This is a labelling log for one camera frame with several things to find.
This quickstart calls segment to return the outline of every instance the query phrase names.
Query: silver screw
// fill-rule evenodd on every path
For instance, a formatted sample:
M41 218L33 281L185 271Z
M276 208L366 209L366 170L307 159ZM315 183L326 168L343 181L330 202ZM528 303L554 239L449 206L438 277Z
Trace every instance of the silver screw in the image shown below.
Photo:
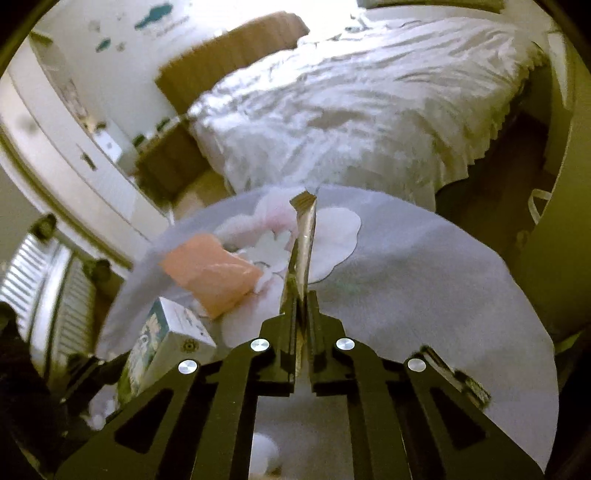
M427 364L420 358L411 358L407 365L413 372L424 372L427 369Z
M355 347L355 342L350 338L339 338L336 341L336 347L339 350L352 350Z
M264 352L270 346L271 344L269 343L269 340L266 340L264 338L257 338L251 342L251 348L255 352Z
M183 360L178 365L178 371L183 375L192 374L197 369L197 362L195 360Z

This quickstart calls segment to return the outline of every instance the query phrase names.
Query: white object on floor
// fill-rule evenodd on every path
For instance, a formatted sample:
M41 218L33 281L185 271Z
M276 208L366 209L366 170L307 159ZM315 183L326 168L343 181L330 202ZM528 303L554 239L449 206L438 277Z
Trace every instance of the white object on floor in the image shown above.
M267 435L255 433L252 436L250 476L266 475L280 466L279 447Z

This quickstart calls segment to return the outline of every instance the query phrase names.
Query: wall decal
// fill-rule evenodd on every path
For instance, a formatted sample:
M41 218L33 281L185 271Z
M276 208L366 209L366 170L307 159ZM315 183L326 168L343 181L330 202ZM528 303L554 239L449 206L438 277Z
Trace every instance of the wall decal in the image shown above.
M157 7L152 7L150 13L144 19L135 24L136 30L143 30L152 23L157 23L173 11L174 5L166 3Z
M100 53L111 46L111 39L104 38L96 47L96 52Z

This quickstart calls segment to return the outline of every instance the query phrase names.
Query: cardboard box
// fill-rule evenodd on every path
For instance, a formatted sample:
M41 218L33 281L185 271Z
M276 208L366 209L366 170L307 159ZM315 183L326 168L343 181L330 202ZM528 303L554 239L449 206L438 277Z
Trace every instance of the cardboard box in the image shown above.
M148 314L117 385L124 406L187 359L205 364L216 344L191 310L160 297Z

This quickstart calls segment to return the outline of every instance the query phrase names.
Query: bed sheet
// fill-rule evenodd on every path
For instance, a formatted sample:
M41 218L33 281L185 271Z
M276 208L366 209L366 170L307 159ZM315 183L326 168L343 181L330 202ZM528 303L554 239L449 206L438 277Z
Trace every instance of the bed sheet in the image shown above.
M544 54L479 18L377 23L238 70L189 110L204 154L234 191L342 184L434 210L496 138Z

